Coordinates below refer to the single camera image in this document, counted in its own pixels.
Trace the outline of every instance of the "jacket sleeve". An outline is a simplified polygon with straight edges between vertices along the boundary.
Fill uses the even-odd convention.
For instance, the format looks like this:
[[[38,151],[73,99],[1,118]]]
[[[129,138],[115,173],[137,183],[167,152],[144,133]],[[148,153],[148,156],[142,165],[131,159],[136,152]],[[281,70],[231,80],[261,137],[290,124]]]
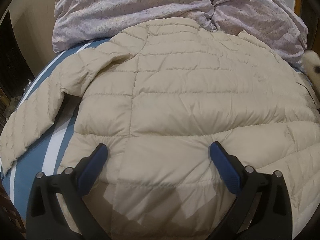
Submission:
[[[4,174],[54,124],[65,93],[82,97],[100,70],[112,62],[119,64],[133,58],[144,47],[147,37],[146,24],[139,24],[97,48],[87,48],[64,59],[6,123],[0,135]]]

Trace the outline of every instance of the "beige puffer jacket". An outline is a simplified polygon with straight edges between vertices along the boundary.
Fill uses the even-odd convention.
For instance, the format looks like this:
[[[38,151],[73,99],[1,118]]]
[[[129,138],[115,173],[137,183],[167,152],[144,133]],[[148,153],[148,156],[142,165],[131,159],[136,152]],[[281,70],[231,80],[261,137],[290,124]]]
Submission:
[[[85,201],[115,240],[205,239],[234,200],[208,155],[216,140],[243,165],[282,171],[294,236],[320,202],[319,102],[245,32],[159,19],[71,55],[10,117],[4,172],[53,124],[64,93],[83,99],[60,171],[108,146]]]

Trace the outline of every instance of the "bed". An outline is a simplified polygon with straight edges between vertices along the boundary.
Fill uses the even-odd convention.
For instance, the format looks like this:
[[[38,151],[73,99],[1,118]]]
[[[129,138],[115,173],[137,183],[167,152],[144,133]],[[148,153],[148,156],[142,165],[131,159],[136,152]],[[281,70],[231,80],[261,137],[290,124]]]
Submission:
[[[320,15],[320,3],[318,0],[294,1],[295,12],[301,16],[309,30],[311,30],[308,33],[308,48],[318,51],[320,44],[320,31],[317,31],[318,18],[310,18],[306,12],[308,12],[308,10],[314,10],[317,15]],[[78,53],[85,48],[95,48],[108,40],[109,38],[101,38],[82,42],[58,54],[35,78],[20,104],[39,87],[46,77],[50,76],[55,67],[66,57]],[[79,100],[76,98],[65,98],[63,107],[55,120],[55,124],[50,127],[38,141],[32,144],[5,176],[3,176],[3,170],[1,169],[2,184],[23,219],[26,217],[28,196],[35,174],[38,171],[43,171],[46,175],[53,175],[58,172],[58,166],[60,165],[68,142],[74,133],[73,125],[77,117],[79,103]],[[319,223],[319,221],[320,208],[316,210],[310,222],[296,239],[307,239],[306,236],[310,234],[310,232],[313,234],[313,231],[317,230],[313,225]]]

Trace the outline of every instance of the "wrinkled fabric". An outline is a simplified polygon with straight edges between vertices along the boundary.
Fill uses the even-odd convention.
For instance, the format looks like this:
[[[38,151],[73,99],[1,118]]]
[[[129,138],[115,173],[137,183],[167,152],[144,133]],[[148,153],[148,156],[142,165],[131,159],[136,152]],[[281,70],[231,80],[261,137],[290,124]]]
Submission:
[[[217,27],[238,35],[245,30],[304,71],[301,57],[308,29],[283,0],[56,0],[53,50],[174,16],[194,19],[208,31]]]
[[[107,145],[84,201],[115,240],[206,239],[235,198],[208,154],[216,140],[243,165],[282,172],[293,237],[320,202],[319,102],[286,61],[244,31],[158,19],[67,57],[4,127],[4,173],[52,125],[65,93],[82,101],[59,171]]]
[[[304,71],[308,28],[283,0],[214,0],[213,5],[218,30],[233,35],[245,30]]]
[[[186,17],[208,31],[212,0],[56,0],[55,53],[85,40],[112,37],[129,26],[159,18]]]

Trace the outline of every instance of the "wooden furniture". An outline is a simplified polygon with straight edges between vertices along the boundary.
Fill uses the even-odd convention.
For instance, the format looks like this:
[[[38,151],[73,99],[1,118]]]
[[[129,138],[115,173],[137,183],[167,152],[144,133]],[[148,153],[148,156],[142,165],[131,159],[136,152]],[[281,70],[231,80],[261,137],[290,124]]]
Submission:
[[[12,205],[5,190],[0,184],[0,239],[9,236],[12,239],[24,239],[25,225],[15,207]]]
[[[10,13],[7,12],[0,25],[0,88],[9,99],[22,96],[28,80],[34,78],[20,52],[13,33]]]
[[[7,96],[4,94],[2,89],[0,88],[0,133],[2,132],[2,129],[6,123],[6,117],[3,115],[6,108],[9,106],[10,100],[7,98]]]

